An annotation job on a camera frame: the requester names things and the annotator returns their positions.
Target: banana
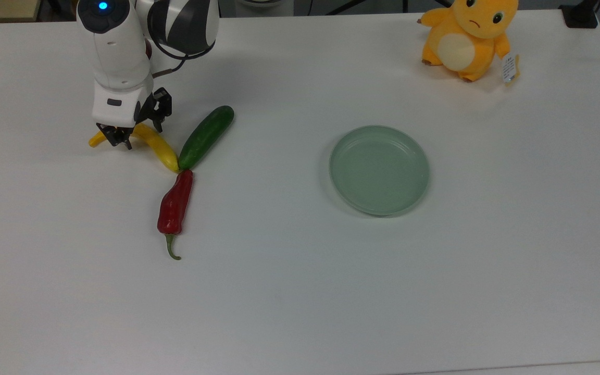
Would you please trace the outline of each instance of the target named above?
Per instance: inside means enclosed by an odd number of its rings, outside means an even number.
[[[179,172],[179,166],[177,166],[177,154],[173,151],[171,146],[165,142],[164,138],[162,138],[159,133],[152,130],[152,128],[149,126],[139,123],[135,126],[135,128],[133,128],[133,133],[131,133],[131,135],[143,140],[150,147],[152,147],[154,154],[157,155],[161,163],[163,163],[166,168],[170,169],[174,173]],[[105,141],[105,135],[103,135],[101,132],[98,132],[90,139],[90,147],[96,147],[103,141]]]

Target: plush toy belly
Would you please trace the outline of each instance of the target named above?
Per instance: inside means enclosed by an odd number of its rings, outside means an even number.
[[[476,57],[476,48],[464,34],[450,33],[441,37],[436,46],[436,55],[445,67],[452,71],[463,71]]]

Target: green glass plate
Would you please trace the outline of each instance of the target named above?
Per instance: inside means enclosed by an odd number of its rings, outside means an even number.
[[[413,206],[429,183],[423,149],[401,131],[365,126],[345,135],[330,156],[330,178],[353,206],[374,216]]]

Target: pepper stem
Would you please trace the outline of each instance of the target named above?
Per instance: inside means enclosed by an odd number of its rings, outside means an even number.
[[[174,240],[174,234],[166,235],[166,245],[168,245],[168,254],[171,256],[171,258],[173,258],[175,260],[182,259],[181,256],[176,256],[175,254],[173,254],[173,240]]]

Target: green cucumber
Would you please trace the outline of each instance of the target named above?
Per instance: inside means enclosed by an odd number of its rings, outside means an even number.
[[[235,112],[228,105],[222,105],[212,111],[191,133],[182,147],[177,159],[180,170],[191,169],[207,154],[219,137],[233,122]]]

